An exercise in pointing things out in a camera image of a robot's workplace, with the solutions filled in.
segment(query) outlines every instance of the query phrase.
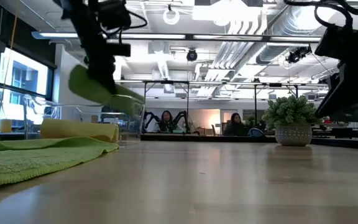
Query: green towel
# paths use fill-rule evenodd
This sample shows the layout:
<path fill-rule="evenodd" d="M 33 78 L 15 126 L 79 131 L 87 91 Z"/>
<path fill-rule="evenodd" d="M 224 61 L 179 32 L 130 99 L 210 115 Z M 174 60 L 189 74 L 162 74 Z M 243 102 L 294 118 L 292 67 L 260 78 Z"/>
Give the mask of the green towel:
<path fill-rule="evenodd" d="M 0 141 L 0 185 L 88 162 L 118 145 L 87 137 Z"/>
<path fill-rule="evenodd" d="M 117 95 L 112 95 L 98 81 L 90 79 L 87 71 L 84 66 L 77 65 L 70 73 L 68 88 L 76 95 L 102 105 L 124 110 L 126 114 L 136 114 L 140 109 L 137 104 L 144 104 L 143 96 L 120 85 L 116 85 Z"/>

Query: computer monitor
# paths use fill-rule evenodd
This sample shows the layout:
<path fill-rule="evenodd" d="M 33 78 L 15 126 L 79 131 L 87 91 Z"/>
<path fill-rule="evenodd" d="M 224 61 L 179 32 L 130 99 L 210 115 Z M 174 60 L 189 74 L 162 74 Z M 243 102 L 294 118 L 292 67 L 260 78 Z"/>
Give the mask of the computer monitor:
<path fill-rule="evenodd" d="M 332 115 L 329 115 L 331 121 L 357 122 L 358 123 L 358 103 L 341 109 Z"/>

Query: woman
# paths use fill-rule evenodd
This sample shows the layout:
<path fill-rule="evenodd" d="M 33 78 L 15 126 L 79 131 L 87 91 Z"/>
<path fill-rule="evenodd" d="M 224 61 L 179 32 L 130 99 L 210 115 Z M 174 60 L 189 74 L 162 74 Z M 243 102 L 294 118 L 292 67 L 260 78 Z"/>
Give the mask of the woman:
<path fill-rule="evenodd" d="M 230 123 L 227 124 L 223 135 L 225 136 L 247 136 L 248 128 L 241 122 L 240 115 L 234 113 L 231 115 Z"/>
<path fill-rule="evenodd" d="M 172 133 L 173 130 L 183 130 L 177 124 L 174 125 L 172 123 L 172 114 L 169 111 L 164 111 L 161 115 L 161 121 L 155 124 L 154 132 L 165 132 L 165 133 Z"/>

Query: wooden table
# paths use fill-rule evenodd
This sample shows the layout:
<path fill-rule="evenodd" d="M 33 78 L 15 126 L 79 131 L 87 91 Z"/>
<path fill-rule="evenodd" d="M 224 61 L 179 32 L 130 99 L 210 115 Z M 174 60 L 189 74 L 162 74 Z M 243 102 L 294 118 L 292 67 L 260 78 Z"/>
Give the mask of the wooden table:
<path fill-rule="evenodd" d="M 142 142 L 0 187 L 0 223 L 358 223 L 358 150 Z"/>

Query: clear container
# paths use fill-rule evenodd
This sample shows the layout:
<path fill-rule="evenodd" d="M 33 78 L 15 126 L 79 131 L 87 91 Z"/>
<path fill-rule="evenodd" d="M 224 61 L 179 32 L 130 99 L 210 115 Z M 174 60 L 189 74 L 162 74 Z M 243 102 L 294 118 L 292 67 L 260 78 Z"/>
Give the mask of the clear container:
<path fill-rule="evenodd" d="M 120 145 L 136 144 L 140 142 L 142 134 L 144 104 L 130 96 L 132 100 L 132 114 L 114 110 L 103 105 L 62 105 L 51 101 L 34 98 L 30 95 L 24 97 L 24 132 L 26 139 L 40 138 L 40 127 L 46 118 L 69 119 L 86 123 L 118 124 Z"/>

